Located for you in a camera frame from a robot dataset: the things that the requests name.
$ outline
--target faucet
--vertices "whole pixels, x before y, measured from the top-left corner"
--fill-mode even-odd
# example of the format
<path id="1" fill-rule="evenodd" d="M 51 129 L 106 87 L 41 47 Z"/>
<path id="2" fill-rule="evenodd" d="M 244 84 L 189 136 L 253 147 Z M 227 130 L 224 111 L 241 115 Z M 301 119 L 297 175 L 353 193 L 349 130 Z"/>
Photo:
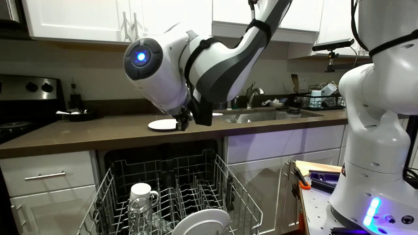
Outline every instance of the faucet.
<path id="1" fill-rule="evenodd" d="M 255 82 L 252 82 L 251 86 L 247 89 L 247 109 L 250 109 L 252 107 L 252 100 L 254 98 L 254 95 L 258 93 L 259 95 L 264 95 L 264 91 L 256 87 L 253 89 L 255 85 Z"/>

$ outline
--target stainless steel sink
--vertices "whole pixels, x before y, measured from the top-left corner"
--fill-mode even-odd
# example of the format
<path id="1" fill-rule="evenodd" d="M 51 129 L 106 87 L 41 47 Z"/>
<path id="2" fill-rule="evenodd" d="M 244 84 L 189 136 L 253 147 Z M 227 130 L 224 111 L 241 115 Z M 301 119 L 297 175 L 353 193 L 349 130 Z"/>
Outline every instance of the stainless steel sink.
<path id="1" fill-rule="evenodd" d="M 315 116 L 316 115 L 302 113 L 300 118 L 310 118 Z M 227 114 L 223 115 L 222 118 L 229 123 L 251 123 L 260 121 L 290 119 L 285 112 L 279 111 Z"/>

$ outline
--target dishwasher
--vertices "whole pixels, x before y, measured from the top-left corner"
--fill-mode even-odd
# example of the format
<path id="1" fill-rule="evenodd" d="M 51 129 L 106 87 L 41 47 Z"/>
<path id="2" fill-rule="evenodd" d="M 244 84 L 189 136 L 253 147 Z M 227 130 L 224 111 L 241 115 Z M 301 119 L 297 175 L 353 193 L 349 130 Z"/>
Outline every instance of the dishwasher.
<path id="1" fill-rule="evenodd" d="M 263 213 L 219 155 L 219 143 L 200 140 L 98 153 L 102 181 L 77 235 L 130 235 L 130 188 L 140 182 L 160 195 L 152 207 L 151 235 L 169 235 L 182 219 L 208 208 L 230 215 L 224 234 L 258 235 Z"/>

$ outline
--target cup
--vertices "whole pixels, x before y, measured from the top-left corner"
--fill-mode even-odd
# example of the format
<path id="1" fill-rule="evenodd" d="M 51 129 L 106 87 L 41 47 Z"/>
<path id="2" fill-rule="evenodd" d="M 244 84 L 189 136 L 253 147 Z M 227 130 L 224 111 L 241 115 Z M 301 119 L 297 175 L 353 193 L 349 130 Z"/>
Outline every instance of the cup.
<path id="1" fill-rule="evenodd" d="M 321 91 L 312 91 L 311 92 L 311 98 L 309 100 L 309 107 L 311 108 L 321 108 L 322 107 L 322 99 L 320 97 L 318 98 L 312 98 L 315 96 L 321 96 Z"/>
<path id="2" fill-rule="evenodd" d="M 324 88 L 322 88 L 321 94 L 322 94 L 322 96 L 331 95 L 336 90 L 337 90 L 337 87 L 334 84 L 328 83 L 328 85 L 326 85 Z"/>
<path id="3" fill-rule="evenodd" d="M 137 183 L 137 184 L 132 185 L 129 199 L 130 199 L 130 202 L 132 202 L 133 200 L 139 197 L 144 197 L 144 198 L 149 199 L 151 195 L 156 195 L 155 201 L 151 204 L 152 206 L 155 206 L 160 197 L 160 195 L 158 195 L 158 192 L 151 190 L 151 186 L 149 184 Z"/>
<path id="4" fill-rule="evenodd" d="M 150 200 L 138 197 L 130 200 L 128 206 L 128 224 L 132 235 L 151 235 L 153 209 Z"/>

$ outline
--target work table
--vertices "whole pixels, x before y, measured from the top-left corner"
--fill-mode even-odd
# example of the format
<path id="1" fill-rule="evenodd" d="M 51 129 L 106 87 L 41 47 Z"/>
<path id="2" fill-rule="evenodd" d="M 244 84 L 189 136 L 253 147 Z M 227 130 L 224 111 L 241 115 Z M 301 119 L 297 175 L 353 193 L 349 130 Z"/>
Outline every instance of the work table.
<path id="1" fill-rule="evenodd" d="M 173 132 L 148 129 L 148 123 L 164 119 L 161 115 L 107 116 L 87 122 L 61 120 L 1 144 L 0 158 L 133 148 L 168 142 L 347 124 L 345 110 L 303 112 L 321 116 L 252 123 L 228 123 L 222 117 L 214 117 L 212 126 L 196 125 L 191 121 L 185 131 Z"/>

